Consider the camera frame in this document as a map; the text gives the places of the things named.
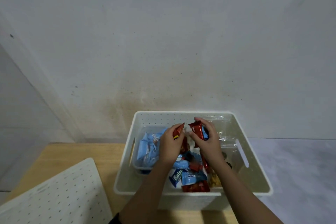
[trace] white plastic basket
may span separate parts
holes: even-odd
[[[143,137],[140,132],[144,130],[144,127],[159,129],[184,122],[186,124],[185,128],[188,128],[188,124],[194,122],[194,117],[211,120],[216,130],[220,131],[221,137],[229,137],[235,140],[238,150],[235,152],[239,153],[230,155],[232,164],[236,165],[234,169],[238,171],[238,176],[256,196],[269,196],[273,193],[271,184],[233,113],[181,111],[139,111],[135,113],[115,179],[114,192],[130,199],[143,182],[144,176],[139,175],[139,170],[143,168],[135,164],[134,158],[137,155],[139,141]],[[193,142],[191,140],[188,142],[193,147]],[[211,188],[211,192],[208,193],[184,193],[180,186],[174,188],[167,179],[159,208],[223,210],[228,205],[222,188]]]

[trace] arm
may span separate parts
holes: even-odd
[[[169,171],[179,156],[184,132],[174,140],[173,131],[180,124],[168,128],[160,138],[159,160],[142,185],[122,209],[119,220],[122,224],[149,223],[156,213],[163,186]]]
[[[209,139],[203,141],[191,132],[191,138],[199,145],[205,159],[218,175],[226,197],[239,224],[268,224],[283,223],[270,209],[267,208],[239,179],[235,171],[226,164],[222,154],[219,136],[215,126],[204,119],[200,120],[209,131]]]

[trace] person's right hand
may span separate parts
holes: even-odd
[[[221,163],[224,160],[221,152],[221,143],[219,141],[219,135],[216,132],[215,125],[202,118],[195,117],[195,120],[200,120],[202,124],[207,128],[209,132],[209,139],[203,141],[194,132],[190,132],[191,139],[198,144],[205,159],[209,162],[210,166],[214,167],[217,163]]]

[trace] wooden table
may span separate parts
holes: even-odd
[[[86,158],[93,158],[105,189],[112,214],[119,212],[126,201],[113,192],[124,144],[49,144],[36,162],[10,193],[13,199]],[[237,223],[232,210],[225,211],[162,211],[155,223]]]

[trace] red snack package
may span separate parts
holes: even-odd
[[[194,172],[199,172],[200,170],[203,169],[203,165],[195,163],[195,162],[191,162],[189,164],[189,168],[190,168],[190,170],[192,170]]]
[[[175,128],[175,130],[173,131],[173,137],[174,139],[178,138],[182,132],[184,128],[184,123],[181,124],[180,126],[178,126],[177,128]]]
[[[201,154],[201,158],[202,158],[202,162],[205,168],[205,171],[207,171],[207,173],[209,174],[211,171],[211,167],[209,165],[209,163],[207,162],[207,160],[204,158],[203,154]]]
[[[180,154],[184,154],[188,151],[188,143],[187,143],[187,137],[185,136],[182,141]]]
[[[207,181],[200,181],[191,185],[182,186],[183,192],[210,192],[209,185]]]
[[[195,121],[194,123],[189,124],[192,131],[202,140],[204,140],[203,132],[202,132],[202,122],[200,120]],[[195,143],[194,148],[199,148],[197,143]]]

